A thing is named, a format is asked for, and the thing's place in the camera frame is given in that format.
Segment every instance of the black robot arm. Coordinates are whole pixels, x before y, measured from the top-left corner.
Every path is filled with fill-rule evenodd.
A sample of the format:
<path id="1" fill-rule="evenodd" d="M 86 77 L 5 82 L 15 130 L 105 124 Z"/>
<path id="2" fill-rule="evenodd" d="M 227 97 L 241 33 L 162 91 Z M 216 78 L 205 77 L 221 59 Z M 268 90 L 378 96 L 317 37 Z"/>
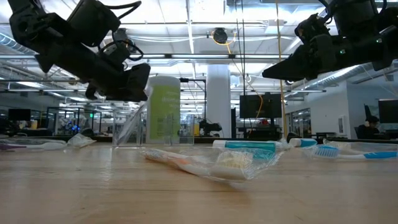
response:
<path id="1" fill-rule="evenodd" d="M 143 89 L 150 66 L 142 63 L 124 70 L 126 59 L 137 60 L 130 57 L 131 48 L 142 53 L 131 41 L 113 40 L 98 53 L 88 48 L 100 48 L 109 31 L 118 31 L 121 23 L 111 11 L 114 7 L 97 0 L 81 0 L 64 20 L 56 13 L 46 13 L 38 0 L 8 2 L 13 11 L 9 20 L 12 34 L 16 42 L 38 53 L 35 58 L 43 72 L 57 65 L 76 75 L 82 83 L 89 83 L 86 96 L 93 100 L 96 91 L 108 100 L 147 100 Z M 139 5 L 140 1 L 126 5 L 131 7 L 128 13 Z"/>
<path id="2" fill-rule="evenodd" d="M 374 0 L 333 0 L 325 17 L 311 15 L 295 29 L 303 42 L 286 60 L 263 71 L 262 76 L 281 80 L 311 80 L 319 74 L 372 62 L 381 70 L 398 58 L 398 8 Z M 325 24 L 333 16 L 339 35 L 330 35 Z"/>

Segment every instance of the computer monitor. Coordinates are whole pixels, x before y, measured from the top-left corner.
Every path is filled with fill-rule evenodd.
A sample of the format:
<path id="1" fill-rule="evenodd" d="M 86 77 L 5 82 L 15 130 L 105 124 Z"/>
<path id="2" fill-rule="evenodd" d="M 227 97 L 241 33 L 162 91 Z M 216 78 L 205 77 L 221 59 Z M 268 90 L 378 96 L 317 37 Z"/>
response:
<path id="1" fill-rule="evenodd" d="M 8 109 L 9 121 L 30 121 L 30 109 Z"/>
<path id="2" fill-rule="evenodd" d="M 379 100 L 380 123 L 398 123 L 398 100 Z"/>
<path id="3" fill-rule="evenodd" d="M 262 107 L 258 118 L 281 118 L 282 103 L 280 94 L 265 94 L 262 96 Z M 240 96 L 239 117 L 256 118 L 259 112 L 261 99 L 258 95 Z"/>

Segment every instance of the wooden table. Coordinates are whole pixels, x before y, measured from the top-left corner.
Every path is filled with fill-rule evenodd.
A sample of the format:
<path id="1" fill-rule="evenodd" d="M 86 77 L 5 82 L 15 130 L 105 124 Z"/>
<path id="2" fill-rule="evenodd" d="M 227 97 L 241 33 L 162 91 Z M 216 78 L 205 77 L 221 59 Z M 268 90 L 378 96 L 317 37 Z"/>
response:
<path id="1" fill-rule="evenodd" d="M 137 150 L 0 154 L 0 223 L 398 223 L 398 161 L 306 161 L 222 184 Z"/>

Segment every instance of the monitor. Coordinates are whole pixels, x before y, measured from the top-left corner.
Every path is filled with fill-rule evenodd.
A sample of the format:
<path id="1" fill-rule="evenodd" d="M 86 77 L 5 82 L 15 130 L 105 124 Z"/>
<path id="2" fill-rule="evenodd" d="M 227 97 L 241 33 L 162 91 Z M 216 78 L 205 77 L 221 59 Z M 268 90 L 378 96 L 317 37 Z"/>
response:
<path id="1" fill-rule="evenodd" d="M 380 123 L 398 123 L 398 100 L 379 100 Z"/>
<path id="2" fill-rule="evenodd" d="M 30 109 L 8 109 L 9 121 L 30 121 Z"/>
<path id="3" fill-rule="evenodd" d="M 263 104 L 259 113 L 259 118 L 281 118 L 282 103 L 280 94 L 261 95 Z M 256 118 L 261 104 L 258 95 L 240 96 L 239 99 L 239 117 Z"/>

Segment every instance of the pillar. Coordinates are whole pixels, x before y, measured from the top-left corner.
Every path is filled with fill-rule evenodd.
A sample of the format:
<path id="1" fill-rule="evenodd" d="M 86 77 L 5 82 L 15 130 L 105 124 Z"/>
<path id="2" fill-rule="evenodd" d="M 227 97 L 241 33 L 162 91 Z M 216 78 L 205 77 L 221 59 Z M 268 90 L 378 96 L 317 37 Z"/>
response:
<path id="1" fill-rule="evenodd" d="M 231 80 L 228 65 L 207 66 L 207 109 L 208 122 L 220 123 L 222 138 L 231 137 Z"/>

